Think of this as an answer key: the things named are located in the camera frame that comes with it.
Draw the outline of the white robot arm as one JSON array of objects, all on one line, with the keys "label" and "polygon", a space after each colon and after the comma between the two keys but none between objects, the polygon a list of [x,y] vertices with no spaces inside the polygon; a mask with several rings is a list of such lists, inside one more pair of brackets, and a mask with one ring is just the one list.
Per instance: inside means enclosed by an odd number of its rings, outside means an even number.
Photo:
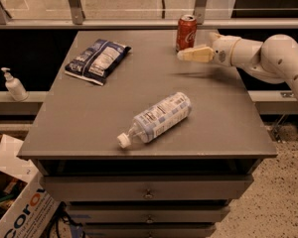
[{"label": "white robot arm", "polygon": [[261,81],[286,82],[298,101],[298,43],[287,35],[273,35],[264,42],[210,33],[211,44],[178,52],[179,60],[213,62],[241,68]]}]

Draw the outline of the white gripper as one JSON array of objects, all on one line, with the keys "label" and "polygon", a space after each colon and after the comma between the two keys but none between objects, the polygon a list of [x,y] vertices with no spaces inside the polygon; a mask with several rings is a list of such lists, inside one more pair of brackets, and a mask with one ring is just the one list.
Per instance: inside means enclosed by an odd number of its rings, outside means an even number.
[{"label": "white gripper", "polygon": [[210,62],[223,66],[232,66],[231,57],[234,46],[241,37],[224,36],[209,32],[208,43],[212,47],[194,47],[178,51],[177,58],[185,61]]}]

